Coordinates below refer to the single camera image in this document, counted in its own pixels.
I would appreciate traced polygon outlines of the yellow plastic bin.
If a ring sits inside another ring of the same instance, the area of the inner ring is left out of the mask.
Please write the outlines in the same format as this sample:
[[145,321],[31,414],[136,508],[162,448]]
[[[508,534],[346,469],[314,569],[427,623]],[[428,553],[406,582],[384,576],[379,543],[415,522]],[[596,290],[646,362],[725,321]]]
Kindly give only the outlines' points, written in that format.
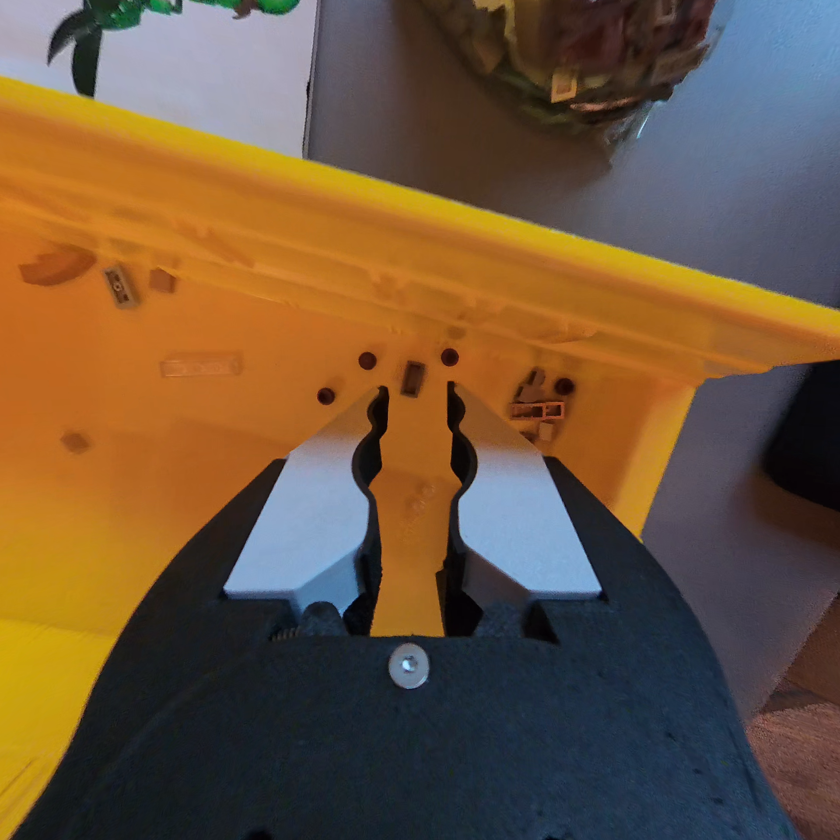
[[[243,369],[162,375],[194,355]],[[797,838],[639,537],[701,384],[837,357],[836,310],[3,78],[2,838]],[[535,369],[603,596],[447,637],[447,383],[524,436]],[[380,385],[370,635],[227,598]]]

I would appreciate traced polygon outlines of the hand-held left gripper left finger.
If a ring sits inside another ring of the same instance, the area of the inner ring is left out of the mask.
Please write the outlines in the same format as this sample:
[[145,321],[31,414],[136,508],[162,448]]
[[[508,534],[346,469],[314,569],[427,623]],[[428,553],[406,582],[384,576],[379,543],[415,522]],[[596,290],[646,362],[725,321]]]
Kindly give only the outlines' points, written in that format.
[[376,386],[285,458],[224,584],[235,600],[280,600],[297,620],[328,603],[369,636],[382,584],[371,483],[382,469],[390,396]]

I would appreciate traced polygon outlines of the toy instruction booklet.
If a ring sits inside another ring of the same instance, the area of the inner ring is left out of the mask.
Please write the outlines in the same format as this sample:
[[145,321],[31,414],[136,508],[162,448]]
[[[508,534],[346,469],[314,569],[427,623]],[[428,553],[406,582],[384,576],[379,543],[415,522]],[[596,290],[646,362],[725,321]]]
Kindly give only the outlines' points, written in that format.
[[316,1],[2,1],[2,77],[308,151]]

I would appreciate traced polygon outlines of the grey desk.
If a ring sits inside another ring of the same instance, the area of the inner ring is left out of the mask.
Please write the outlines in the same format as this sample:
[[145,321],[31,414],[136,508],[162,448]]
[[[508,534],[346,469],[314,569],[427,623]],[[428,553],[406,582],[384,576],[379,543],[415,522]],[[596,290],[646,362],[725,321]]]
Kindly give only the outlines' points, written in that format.
[[[417,2],[322,2],[312,159],[822,305],[838,300],[838,2],[736,2],[612,164],[532,130]],[[644,529],[759,710],[838,593],[838,516],[763,451],[804,374],[697,392]]]

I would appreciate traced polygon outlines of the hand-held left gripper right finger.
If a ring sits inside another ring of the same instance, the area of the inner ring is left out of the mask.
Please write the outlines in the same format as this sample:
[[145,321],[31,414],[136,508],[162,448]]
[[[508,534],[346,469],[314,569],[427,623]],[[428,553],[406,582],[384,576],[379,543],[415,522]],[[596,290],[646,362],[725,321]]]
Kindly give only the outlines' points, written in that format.
[[444,635],[473,635],[493,612],[528,623],[539,602],[601,599],[545,457],[462,384],[447,383],[450,467],[459,481],[436,573]]

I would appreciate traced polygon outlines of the small toy bricks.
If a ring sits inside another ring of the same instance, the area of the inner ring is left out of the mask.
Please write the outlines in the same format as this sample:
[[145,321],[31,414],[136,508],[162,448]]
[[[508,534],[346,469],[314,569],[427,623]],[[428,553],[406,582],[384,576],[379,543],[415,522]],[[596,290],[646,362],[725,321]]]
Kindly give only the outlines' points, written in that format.
[[[30,286],[55,287],[81,277],[96,263],[97,257],[89,250],[66,245],[37,255],[33,261],[19,265],[18,271],[22,281]],[[101,275],[117,308],[131,309],[140,304],[132,282],[121,266],[108,266],[102,269]],[[200,355],[183,359],[166,359],[161,362],[160,367],[162,375],[171,378],[237,375],[243,369],[236,355],[212,359]],[[410,397],[419,395],[426,369],[426,365],[418,361],[410,360],[406,363],[401,380],[401,395]],[[537,432],[523,433],[529,441],[538,439],[549,442],[552,439],[557,423],[566,415],[565,397],[574,392],[574,383],[560,378],[555,383],[555,391],[561,399],[551,400],[543,395],[543,382],[543,372],[539,369],[533,370],[524,385],[518,388],[510,405],[509,415],[512,419],[539,422]]]

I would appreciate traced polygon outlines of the black perforated chair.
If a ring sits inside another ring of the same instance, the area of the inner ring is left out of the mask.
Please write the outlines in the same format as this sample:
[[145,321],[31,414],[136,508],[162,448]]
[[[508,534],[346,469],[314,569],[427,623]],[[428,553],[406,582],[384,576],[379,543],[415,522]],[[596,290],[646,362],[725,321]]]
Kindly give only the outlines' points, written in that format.
[[839,511],[839,361],[814,364],[763,456],[781,489]]

